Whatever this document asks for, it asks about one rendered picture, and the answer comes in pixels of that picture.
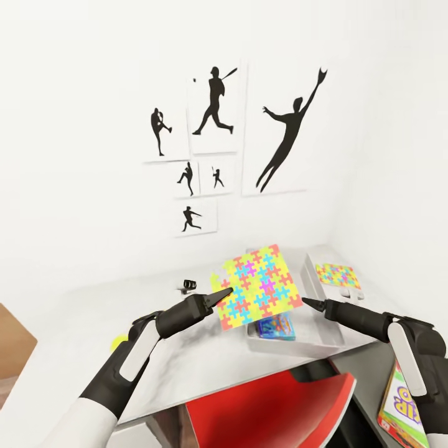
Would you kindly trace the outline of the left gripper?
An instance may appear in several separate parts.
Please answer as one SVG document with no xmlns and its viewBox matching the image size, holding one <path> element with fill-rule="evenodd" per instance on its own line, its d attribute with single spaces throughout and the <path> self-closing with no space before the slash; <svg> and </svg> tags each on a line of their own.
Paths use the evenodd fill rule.
<svg viewBox="0 0 448 448">
<path fill-rule="evenodd" d="M 214 314 L 213 306 L 233 292 L 229 287 L 210 295 L 192 294 L 170 308 L 170 319 L 180 332 Z"/>
</svg>

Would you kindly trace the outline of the jigsaw puzzle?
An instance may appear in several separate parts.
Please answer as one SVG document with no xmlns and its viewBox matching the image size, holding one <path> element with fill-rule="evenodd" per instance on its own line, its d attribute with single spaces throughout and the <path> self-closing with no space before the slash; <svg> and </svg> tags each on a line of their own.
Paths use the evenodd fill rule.
<svg viewBox="0 0 448 448">
<path fill-rule="evenodd" d="M 321 268 L 319 264 L 315 266 L 319 281 L 322 284 L 328 284 L 339 287 L 360 288 L 359 282 L 353 269 L 350 267 L 337 266 L 334 264 L 323 264 Z"/>
<path fill-rule="evenodd" d="M 233 292 L 216 303 L 223 330 L 255 322 L 304 305 L 278 244 L 225 261 L 231 274 L 217 281 L 212 273 L 213 293 L 232 287 Z"/>
</svg>

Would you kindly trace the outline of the tennis ball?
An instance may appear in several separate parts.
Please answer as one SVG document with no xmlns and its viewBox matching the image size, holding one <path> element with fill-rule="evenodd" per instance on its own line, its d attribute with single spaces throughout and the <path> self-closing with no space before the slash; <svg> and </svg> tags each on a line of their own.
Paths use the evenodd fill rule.
<svg viewBox="0 0 448 448">
<path fill-rule="evenodd" d="M 128 340 L 127 335 L 119 335 L 117 338 L 115 338 L 110 346 L 111 354 L 115 351 L 115 349 L 119 346 L 119 344 L 125 340 Z"/>
</svg>

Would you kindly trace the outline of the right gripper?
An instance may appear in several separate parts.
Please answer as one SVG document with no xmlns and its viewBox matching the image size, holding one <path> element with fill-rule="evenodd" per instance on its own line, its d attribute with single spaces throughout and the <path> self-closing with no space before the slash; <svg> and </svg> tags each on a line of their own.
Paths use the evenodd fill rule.
<svg viewBox="0 0 448 448">
<path fill-rule="evenodd" d="M 356 330 L 362 334 L 362 322 L 365 318 L 367 308 L 353 305 L 349 302 L 339 302 L 333 299 L 326 299 L 324 301 L 302 297 L 302 301 L 310 305 L 319 312 L 325 311 L 325 318 L 334 322 Z"/>
</svg>

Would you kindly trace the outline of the board game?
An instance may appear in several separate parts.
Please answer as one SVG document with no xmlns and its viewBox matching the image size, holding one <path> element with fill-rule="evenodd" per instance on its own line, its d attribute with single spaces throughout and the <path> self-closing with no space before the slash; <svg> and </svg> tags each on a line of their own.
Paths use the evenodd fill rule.
<svg viewBox="0 0 448 448">
<path fill-rule="evenodd" d="M 429 448 L 416 403 L 413 401 L 397 359 L 378 414 L 378 424 L 392 437 L 406 446 L 396 433 L 414 448 Z"/>
<path fill-rule="evenodd" d="M 256 322 L 259 338 L 284 341 L 296 339 L 296 334 L 287 312 L 259 319 Z"/>
</svg>

